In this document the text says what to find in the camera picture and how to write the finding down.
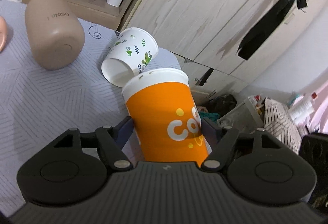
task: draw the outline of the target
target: orange paper cup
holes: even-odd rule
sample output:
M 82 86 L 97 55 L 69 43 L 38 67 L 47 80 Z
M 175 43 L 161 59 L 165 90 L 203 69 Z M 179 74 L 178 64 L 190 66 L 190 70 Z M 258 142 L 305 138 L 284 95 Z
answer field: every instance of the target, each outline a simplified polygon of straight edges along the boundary
M 146 161 L 196 161 L 208 156 L 201 119 L 178 69 L 160 68 L 132 78 L 122 89 Z

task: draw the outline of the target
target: yellow dot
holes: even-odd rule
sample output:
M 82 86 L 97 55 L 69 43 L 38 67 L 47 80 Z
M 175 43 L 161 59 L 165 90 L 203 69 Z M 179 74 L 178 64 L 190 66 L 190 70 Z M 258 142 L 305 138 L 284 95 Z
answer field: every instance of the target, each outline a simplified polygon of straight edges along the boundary
M 182 117 L 184 115 L 184 112 L 181 108 L 177 109 L 177 115 L 180 116 L 180 117 Z

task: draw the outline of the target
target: gray patterned tablecloth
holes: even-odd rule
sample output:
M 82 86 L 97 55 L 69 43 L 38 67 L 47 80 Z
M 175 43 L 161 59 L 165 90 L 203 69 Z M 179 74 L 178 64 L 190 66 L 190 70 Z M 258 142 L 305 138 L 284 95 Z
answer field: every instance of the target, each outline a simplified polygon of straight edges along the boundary
M 34 61 L 28 44 L 26 5 L 0 1 L 8 24 L 8 44 L 0 53 L 0 211 L 11 215 L 24 204 L 16 182 L 20 166 L 71 127 L 93 132 L 128 115 L 121 88 L 102 76 L 100 65 L 117 39 L 113 30 L 80 20 L 85 45 L 69 66 L 49 71 Z M 175 56 L 159 49 L 147 70 L 180 68 Z M 123 149 L 132 162 L 142 159 L 135 135 Z M 96 155 L 96 151 L 86 150 Z

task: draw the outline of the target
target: white cup with green leaf print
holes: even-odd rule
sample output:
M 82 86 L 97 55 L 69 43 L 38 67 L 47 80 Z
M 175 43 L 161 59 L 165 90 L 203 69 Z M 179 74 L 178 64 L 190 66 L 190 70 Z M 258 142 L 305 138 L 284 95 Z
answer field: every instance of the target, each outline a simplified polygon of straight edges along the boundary
M 110 83 L 123 87 L 134 76 L 143 72 L 158 54 L 158 45 L 148 32 L 140 28 L 122 31 L 101 65 Z

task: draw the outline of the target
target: black strap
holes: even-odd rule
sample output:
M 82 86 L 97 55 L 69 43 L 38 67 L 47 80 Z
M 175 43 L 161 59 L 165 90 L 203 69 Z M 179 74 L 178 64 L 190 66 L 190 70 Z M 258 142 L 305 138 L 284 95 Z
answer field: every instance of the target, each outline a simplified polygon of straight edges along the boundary
M 238 56 L 248 60 L 282 23 L 294 2 L 295 0 L 279 0 L 245 35 L 239 45 Z M 298 9 L 307 7 L 306 0 L 296 2 Z

